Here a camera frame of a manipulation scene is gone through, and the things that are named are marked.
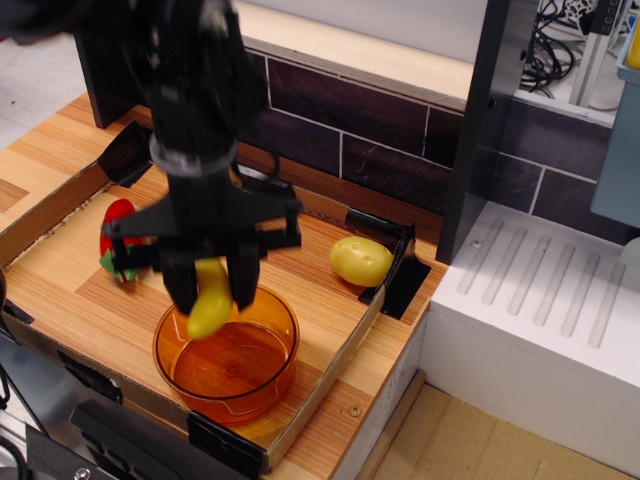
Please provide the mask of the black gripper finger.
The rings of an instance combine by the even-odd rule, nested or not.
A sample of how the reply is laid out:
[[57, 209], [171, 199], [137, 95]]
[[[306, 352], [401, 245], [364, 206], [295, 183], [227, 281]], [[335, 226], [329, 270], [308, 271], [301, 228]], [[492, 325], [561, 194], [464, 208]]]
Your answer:
[[198, 298], [198, 281], [193, 259], [162, 259], [163, 282], [175, 307], [189, 315]]
[[226, 255], [231, 293], [239, 311], [251, 306], [256, 295], [259, 273], [259, 247], [254, 239], [241, 241]]

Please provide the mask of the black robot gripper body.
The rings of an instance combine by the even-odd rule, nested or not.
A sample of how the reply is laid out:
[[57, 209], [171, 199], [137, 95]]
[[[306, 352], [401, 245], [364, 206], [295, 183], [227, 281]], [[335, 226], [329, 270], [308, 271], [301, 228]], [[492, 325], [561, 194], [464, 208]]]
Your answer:
[[146, 209], [109, 207], [101, 230], [104, 268], [161, 271], [162, 259], [226, 259], [249, 239], [257, 242], [260, 260], [301, 245], [302, 205], [286, 182], [245, 167], [168, 180], [169, 193]]

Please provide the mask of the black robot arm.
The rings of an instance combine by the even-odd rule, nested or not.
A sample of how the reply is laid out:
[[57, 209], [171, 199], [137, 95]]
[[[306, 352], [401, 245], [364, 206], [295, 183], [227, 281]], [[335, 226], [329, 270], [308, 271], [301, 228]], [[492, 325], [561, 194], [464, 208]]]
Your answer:
[[228, 1], [5, 1], [1, 33], [35, 42], [89, 30], [134, 62], [152, 114], [149, 152], [168, 194], [103, 227], [118, 269], [160, 272], [174, 302], [196, 301], [195, 263], [224, 257], [239, 308], [255, 297], [260, 261], [297, 246], [301, 206], [272, 176], [242, 174], [237, 138], [266, 104], [266, 84], [244, 48]]

